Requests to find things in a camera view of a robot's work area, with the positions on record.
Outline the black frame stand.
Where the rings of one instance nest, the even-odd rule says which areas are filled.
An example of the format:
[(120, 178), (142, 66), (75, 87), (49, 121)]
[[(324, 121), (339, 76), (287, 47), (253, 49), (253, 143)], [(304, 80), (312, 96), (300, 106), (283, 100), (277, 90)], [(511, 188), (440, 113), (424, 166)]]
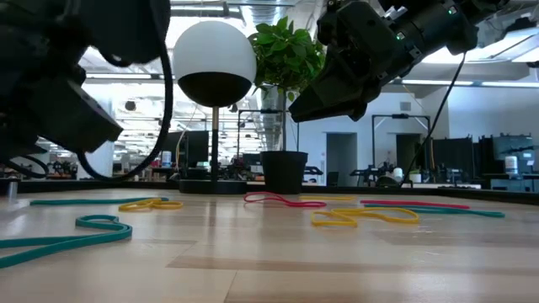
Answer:
[(386, 119), (392, 120), (408, 120), (414, 119), (420, 125), (422, 125), (427, 132), (432, 129), (430, 117), (427, 115), (415, 115), (415, 114), (373, 114), (371, 116), (371, 159), (372, 164), (376, 164), (376, 129), (382, 125)]

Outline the red rubber band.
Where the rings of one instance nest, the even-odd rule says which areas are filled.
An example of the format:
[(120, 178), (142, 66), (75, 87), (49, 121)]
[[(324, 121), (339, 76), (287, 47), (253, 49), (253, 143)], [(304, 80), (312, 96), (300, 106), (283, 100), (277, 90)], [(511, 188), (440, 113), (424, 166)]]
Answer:
[(437, 208), (451, 208), (451, 209), (461, 209), (469, 210), (470, 206), (468, 205), (452, 205), (452, 204), (441, 204), (441, 203), (430, 203), (422, 201), (406, 201), (406, 200), (376, 200), (376, 199), (364, 199), (361, 201), (365, 205), (411, 205), (411, 206), (428, 206), (428, 207), (437, 207)]
[(267, 201), (280, 202), (288, 207), (295, 208), (322, 208), (327, 204), (322, 201), (294, 201), (271, 192), (252, 192), (243, 196), (245, 203), (262, 203)]

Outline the green plant in black pot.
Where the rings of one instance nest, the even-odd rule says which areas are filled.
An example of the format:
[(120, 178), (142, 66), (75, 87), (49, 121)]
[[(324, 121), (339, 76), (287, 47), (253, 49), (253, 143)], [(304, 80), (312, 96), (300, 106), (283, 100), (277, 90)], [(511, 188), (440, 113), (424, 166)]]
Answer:
[(307, 154), (287, 149), (287, 103), (294, 101), (322, 70), (323, 47), (312, 40), (308, 30), (296, 29), (287, 17), (276, 24), (258, 24), (249, 41), (257, 62), (255, 87), (264, 92), (274, 88), (280, 100), (281, 146), (260, 155), (265, 187), (275, 194), (299, 194)]

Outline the yellow rubber band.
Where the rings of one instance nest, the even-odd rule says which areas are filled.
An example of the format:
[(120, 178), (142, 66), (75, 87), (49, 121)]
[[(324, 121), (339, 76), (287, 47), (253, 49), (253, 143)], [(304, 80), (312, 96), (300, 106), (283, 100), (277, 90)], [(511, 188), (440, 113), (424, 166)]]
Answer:
[(299, 196), (300, 200), (311, 200), (311, 201), (354, 201), (357, 198), (354, 196), (320, 196), (320, 195), (301, 195)]
[(184, 204), (180, 201), (163, 200), (158, 198), (142, 199), (127, 204), (120, 205), (119, 211), (122, 212), (135, 212), (135, 211), (147, 211), (147, 210), (179, 210), (182, 209)]
[(346, 226), (356, 228), (357, 218), (368, 217), (381, 221), (399, 224), (418, 224), (419, 215), (404, 208), (360, 208), (360, 209), (333, 209), (330, 211), (314, 211), (311, 213), (313, 226)]

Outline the black table edge rail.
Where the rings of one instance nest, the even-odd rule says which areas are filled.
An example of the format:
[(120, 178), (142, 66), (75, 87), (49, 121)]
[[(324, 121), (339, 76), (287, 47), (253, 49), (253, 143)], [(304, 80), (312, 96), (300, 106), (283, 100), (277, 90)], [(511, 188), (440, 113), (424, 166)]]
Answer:
[[(20, 181), (18, 191), (20, 193), (59, 192), (91, 189), (176, 189), (176, 183), (161, 182), (122, 182), (109, 183), (94, 180), (45, 180), (45, 181)], [(503, 202), (520, 205), (534, 205), (539, 207), (539, 194), (529, 192), (509, 192), (486, 189), (461, 189), (461, 188), (359, 188), (359, 187), (323, 187), (304, 185), (302, 192), (306, 194), (377, 194), (377, 195), (430, 195), (458, 199), (476, 199), (494, 202)]]

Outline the blue equipment cabinet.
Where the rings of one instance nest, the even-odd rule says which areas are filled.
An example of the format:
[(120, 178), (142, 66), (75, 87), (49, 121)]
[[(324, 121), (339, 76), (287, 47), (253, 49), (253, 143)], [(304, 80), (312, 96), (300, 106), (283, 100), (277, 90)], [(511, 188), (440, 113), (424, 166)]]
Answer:
[[(490, 188), (511, 192), (537, 193), (539, 191), (539, 173), (534, 168), (536, 164), (536, 149), (531, 136), (500, 135), (492, 139), (493, 166), (490, 178)], [(519, 173), (508, 175), (504, 171), (504, 158), (518, 157)]]

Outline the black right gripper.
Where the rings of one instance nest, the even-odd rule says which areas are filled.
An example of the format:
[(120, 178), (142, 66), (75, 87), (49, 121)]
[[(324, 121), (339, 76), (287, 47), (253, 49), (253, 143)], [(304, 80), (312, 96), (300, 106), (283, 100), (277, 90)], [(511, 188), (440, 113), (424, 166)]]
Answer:
[(421, 59), (417, 47), (396, 49), (375, 58), (355, 47), (328, 48), (326, 66), (289, 107), (295, 122), (336, 116), (361, 119), (382, 87), (407, 75)]

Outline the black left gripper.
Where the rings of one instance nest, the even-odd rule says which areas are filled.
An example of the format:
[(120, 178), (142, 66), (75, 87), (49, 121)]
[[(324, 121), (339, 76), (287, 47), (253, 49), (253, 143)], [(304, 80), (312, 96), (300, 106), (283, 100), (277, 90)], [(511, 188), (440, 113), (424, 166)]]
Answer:
[(93, 152), (122, 128), (82, 89), (77, 63), (0, 63), (0, 160), (40, 153), (40, 137)]

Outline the white and black globe lamp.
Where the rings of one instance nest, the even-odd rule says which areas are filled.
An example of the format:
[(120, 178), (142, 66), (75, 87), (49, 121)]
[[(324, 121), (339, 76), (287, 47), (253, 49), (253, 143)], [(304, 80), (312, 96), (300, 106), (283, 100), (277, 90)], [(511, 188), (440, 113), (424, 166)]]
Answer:
[(219, 110), (246, 96), (256, 76), (256, 57), (248, 38), (222, 21), (190, 26), (173, 48), (173, 73), (183, 93), (212, 109), (211, 176), (179, 181), (183, 194), (245, 194), (247, 183), (220, 180), (218, 170)]

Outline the long teal rubber band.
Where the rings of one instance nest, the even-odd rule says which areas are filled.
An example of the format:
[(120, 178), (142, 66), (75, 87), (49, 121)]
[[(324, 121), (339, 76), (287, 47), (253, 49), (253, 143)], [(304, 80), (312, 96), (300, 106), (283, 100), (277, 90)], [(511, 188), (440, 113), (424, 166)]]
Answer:
[(0, 257), (0, 268), (12, 267), (62, 251), (125, 240), (130, 238), (133, 232), (132, 226), (120, 222), (120, 218), (115, 215), (80, 216), (75, 220), (75, 226), (105, 230), (105, 233), (3, 239), (0, 240), (0, 249), (13, 247), (32, 247), (32, 249)]

